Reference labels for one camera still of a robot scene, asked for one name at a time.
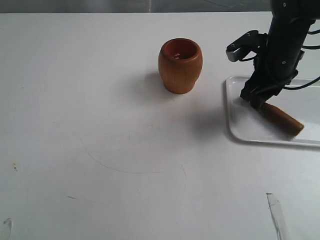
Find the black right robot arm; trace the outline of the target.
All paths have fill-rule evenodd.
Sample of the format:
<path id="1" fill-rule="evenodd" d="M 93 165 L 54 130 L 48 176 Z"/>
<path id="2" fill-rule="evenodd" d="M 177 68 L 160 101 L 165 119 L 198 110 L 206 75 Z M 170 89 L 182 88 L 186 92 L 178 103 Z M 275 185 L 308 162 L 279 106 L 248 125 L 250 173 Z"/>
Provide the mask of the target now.
<path id="1" fill-rule="evenodd" d="M 277 96 L 298 75 L 303 43 L 320 18 L 318 0 L 272 0 L 266 44 L 253 61 L 254 72 L 240 96 L 255 109 Z"/>

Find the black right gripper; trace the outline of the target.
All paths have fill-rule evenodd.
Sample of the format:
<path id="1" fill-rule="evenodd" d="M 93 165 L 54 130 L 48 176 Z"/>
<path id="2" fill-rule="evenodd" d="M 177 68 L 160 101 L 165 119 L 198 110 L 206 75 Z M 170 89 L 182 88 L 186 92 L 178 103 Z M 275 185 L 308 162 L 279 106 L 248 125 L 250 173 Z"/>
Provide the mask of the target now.
<path id="1" fill-rule="evenodd" d="M 240 97 L 258 111 L 268 99 L 278 95 L 298 74 L 304 41 L 304 33 L 267 34 L 266 46 L 255 57 L 254 72 L 245 82 Z"/>

